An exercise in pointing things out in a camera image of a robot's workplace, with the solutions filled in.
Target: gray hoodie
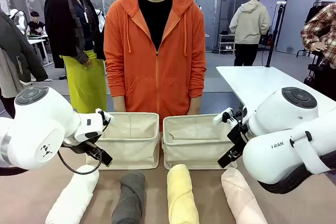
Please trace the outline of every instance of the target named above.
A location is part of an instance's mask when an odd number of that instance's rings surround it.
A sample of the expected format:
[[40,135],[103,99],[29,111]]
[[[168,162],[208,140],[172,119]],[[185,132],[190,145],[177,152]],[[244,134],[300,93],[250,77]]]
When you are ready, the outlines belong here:
[[242,4],[231,20],[230,30],[235,34],[237,44],[259,44],[270,26],[266,7],[258,0]]

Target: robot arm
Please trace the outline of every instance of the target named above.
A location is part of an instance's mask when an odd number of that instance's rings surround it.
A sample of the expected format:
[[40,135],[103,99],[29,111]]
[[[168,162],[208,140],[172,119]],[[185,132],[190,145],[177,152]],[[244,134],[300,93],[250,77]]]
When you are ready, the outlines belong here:
[[15,17],[19,18],[19,24],[17,25],[17,28],[19,28],[19,30],[24,34],[25,33],[25,13],[21,10],[17,10],[17,9],[12,9],[9,11],[10,14],[10,19],[12,21],[14,21]]
[[231,111],[235,146],[218,161],[225,167],[243,156],[247,171],[271,193],[294,190],[312,174],[336,168],[336,110],[318,117],[315,98],[298,88],[284,88],[267,98],[243,122]]
[[33,87],[15,99],[15,119],[0,118],[0,167],[35,169],[61,147],[87,153],[109,166],[112,158],[95,142],[113,117],[97,109],[78,114],[54,89]]
[[103,15],[102,10],[95,9],[95,11],[96,11],[96,14],[98,16],[98,21],[99,21],[99,31],[102,32],[104,29],[104,25],[105,25],[105,17]]

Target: hoodie zipper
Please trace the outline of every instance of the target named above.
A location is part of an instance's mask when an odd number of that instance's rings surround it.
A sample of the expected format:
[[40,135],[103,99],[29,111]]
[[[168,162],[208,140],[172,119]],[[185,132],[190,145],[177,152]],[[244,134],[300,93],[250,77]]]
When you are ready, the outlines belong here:
[[18,55],[16,56],[16,60],[17,60],[17,63],[19,64],[20,73],[23,74],[22,66],[21,66],[21,61],[20,61],[20,58],[19,58]]
[[156,51],[156,66],[155,66],[155,79],[156,79],[156,110],[160,114],[160,96],[159,96],[159,50],[161,44],[159,45],[158,50]]

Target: black t-shirt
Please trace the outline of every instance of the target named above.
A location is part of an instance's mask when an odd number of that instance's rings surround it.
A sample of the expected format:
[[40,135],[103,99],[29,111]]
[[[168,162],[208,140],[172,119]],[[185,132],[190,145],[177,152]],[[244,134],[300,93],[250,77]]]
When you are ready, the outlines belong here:
[[166,27],[173,6],[173,0],[164,0],[161,2],[138,0],[138,3],[151,34],[152,41],[158,51],[162,41],[164,28]]
[[43,30],[45,24],[43,24],[41,21],[39,21],[38,23],[35,23],[34,21],[30,21],[30,22],[28,23],[28,26],[29,26],[29,28],[30,28],[30,33],[31,33],[31,34],[40,35],[41,33],[38,33],[38,32],[36,31],[36,29],[38,29],[38,28],[42,28],[42,30]]

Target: orange hoodie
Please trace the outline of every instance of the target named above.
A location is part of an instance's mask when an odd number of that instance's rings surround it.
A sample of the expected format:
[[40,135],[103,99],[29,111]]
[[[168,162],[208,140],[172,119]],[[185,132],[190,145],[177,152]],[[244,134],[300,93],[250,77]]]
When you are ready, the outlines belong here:
[[158,113],[162,122],[185,115],[190,98],[203,93],[204,18],[193,0],[173,0],[158,51],[138,0],[113,2],[106,16],[104,51],[111,94],[125,96],[128,112]]

